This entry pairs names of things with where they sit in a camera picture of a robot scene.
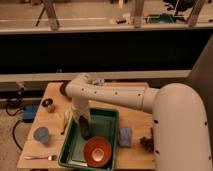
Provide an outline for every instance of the wire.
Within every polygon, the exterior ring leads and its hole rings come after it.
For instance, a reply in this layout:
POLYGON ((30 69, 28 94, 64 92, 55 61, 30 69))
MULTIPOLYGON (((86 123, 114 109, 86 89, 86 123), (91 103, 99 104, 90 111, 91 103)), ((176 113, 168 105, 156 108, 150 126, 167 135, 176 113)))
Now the wire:
POLYGON ((19 143, 17 142, 16 140, 16 136, 15 136, 15 130, 16 130, 16 127, 22 122, 22 120, 18 120, 15 125, 13 126, 13 140, 15 142, 15 144, 17 145, 17 147, 22 151, 22 147, 19 145, 19 143))
POLYGON ((5 108, 6 108, 6 113, 9 116, 15 116, 16 114, 18 114, 20 111, 22 111, 24 109, 23 107, 20 107, 21 103, 22 103, 22 98, 21 98, 22 92, 23 92, 23 89, 20 89, 17 92, 17 98, 16 99, 12 99, 12 98, 7 99, 7 103, 6 103, 5 108), (11 112, 9 112, 10 108, 12 108, 12 109, 19 108, 19 109, 17 109, 14 113, 11 113, 11 112))

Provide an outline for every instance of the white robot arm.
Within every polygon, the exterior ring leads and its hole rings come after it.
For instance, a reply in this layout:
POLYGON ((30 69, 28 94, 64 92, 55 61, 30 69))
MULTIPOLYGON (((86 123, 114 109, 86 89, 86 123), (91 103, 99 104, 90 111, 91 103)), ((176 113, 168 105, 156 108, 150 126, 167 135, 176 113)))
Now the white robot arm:
POLYGON ((192 88, 178 83, 161 89, 103 87, 91 81, 89 74, 80 74, 61 88, 72 97, 77 123, 81 115, 90 121, 89 100, 150 112, 157 171, 212 171, 206 112, 192 88))

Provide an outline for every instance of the metal fork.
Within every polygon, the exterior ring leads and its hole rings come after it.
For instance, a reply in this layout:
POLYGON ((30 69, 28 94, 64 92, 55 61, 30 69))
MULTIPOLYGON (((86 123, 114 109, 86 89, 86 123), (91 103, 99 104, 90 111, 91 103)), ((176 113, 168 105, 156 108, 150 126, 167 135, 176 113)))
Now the metal fork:
POLYGON ((47 159, 50 161, 56 160, 57 155, 49 155, 49 156, 25 156, 26 160, 35 160, 35 159, 47 159))

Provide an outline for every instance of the power strip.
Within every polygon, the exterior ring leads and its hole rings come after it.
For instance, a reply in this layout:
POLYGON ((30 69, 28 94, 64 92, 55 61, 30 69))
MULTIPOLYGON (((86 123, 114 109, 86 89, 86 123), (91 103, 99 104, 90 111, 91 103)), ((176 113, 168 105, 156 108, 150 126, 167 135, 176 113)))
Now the power strip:
POLYGON ((31 123, 34 121, 34 118, 36 116, 38 110, 38 105, 26 105, 25 110, 23 113, 23 122, 25 123, 31 123))

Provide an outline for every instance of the wooden table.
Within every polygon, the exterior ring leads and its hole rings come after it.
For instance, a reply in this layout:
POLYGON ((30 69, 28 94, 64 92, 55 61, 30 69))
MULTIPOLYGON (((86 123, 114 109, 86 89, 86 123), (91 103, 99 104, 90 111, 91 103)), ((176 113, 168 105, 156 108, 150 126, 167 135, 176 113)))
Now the wooden table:
MULTIPOLYGON (((54 112, 65 112, 70 109, 71 101, 63 97, 59 92, 61 83, 49 83, 44 93, 43 99, 52 98, 56 109, 54 112)), ((146 83, 107 83, 106 86, 148 86, 146 83)), ((91 107, 111 108, 119 111, 119 126, 128 126, 132 129, 132 147, 121 148, 117 146, 116 151, 116 169, 154 169, 154 154, 146 152, 141 144, 140 138, 150 136, 150 127, 152 127, 152 115, 142 111, 137 111, 121 106, 91 101, 91 107)), ((57 161, 48 160, 25 160, 24 156, 29 155, 60 155, 61 148, 66 136, 60 135, 60 130, 56 126, 54 113, 47 111, 40 105, 25 142, 22 154, 19 158, 17 168, 19 170, 29 170, 31 168, 42 168, 49 170, 63 170, 57 161), (46 146, 37 142, 33 138, 33 132, 41 126, 49 129, 51 134, 50 143, 46 146)))

